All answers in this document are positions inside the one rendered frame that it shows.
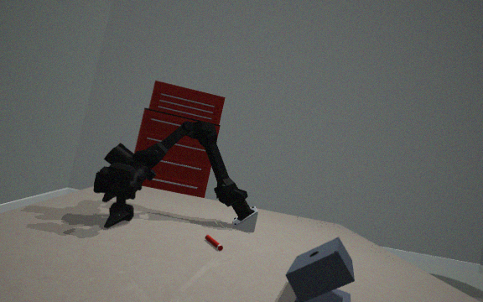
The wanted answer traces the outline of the dark blue-grey sloped panel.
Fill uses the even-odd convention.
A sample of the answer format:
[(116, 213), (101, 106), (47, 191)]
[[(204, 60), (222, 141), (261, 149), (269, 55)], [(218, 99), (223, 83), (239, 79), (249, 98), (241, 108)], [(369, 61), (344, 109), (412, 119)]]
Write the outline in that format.
[(339, 238), (296, 257), (286, 276), (295, 302), (351, 302), (338, 289), (355, 282), (352, 259)]

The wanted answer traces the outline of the red peg with grey band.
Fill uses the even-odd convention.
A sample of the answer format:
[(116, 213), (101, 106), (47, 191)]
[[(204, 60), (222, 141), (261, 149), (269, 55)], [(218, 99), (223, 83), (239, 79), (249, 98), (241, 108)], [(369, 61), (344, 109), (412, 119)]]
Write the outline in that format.
[(209, 235), (205, 236), (205, 240), (207, 240), (210, 244), (212, 244), (217, 250), (221, 251), (223, 249), (223, 246), (220, 245), (217, 241), (215, 241), (212, 237)]

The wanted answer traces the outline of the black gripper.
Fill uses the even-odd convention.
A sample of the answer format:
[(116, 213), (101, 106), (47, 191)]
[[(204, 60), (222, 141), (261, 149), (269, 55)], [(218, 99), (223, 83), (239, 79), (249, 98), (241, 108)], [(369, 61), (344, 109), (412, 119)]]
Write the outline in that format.
[(133, 206), (126, 204), (126, 200), (134, 200), (137, 190), (142, 189), (143, 177), (129, 165), (113, 163), (108, 167), (109, 185), (102, 202), (108, 202), (117, 197), (117, 202), (109, 208), (110, 216), (104, 227), (116, 225), (122, 221), (134, 218)]

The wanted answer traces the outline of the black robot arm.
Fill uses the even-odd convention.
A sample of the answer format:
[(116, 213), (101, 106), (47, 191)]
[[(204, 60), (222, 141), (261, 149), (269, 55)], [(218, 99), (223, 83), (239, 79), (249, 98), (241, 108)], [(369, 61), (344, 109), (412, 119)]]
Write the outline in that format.
[[(109, 164), (120, 163), (132, 166), (145, 179), (151, 180), (156, 173), (151, 169), (159, 163), (168, 150), (174, 146), (184, 135), (198, 139), (207, 152), (211, 167), (214, 171), (217, 187), (214, 188), (216, 199), (226, 206), (232, 206), (237, 219), (242, 221), (250, 216), (254, 210), (246, 202), (247, 192), (237, 188), (236, 183), (229, 178), (226, 167), (217, 147), (216, 127), (210, 122), (184, 122), (163, 141), (156, 143), (145, 150), (133, 154), (120, 143), (104, 158)], [(103, 167), (96, 173), (94, 182), (95, 193), (106, 193), (109, 185), (108, 167)]]

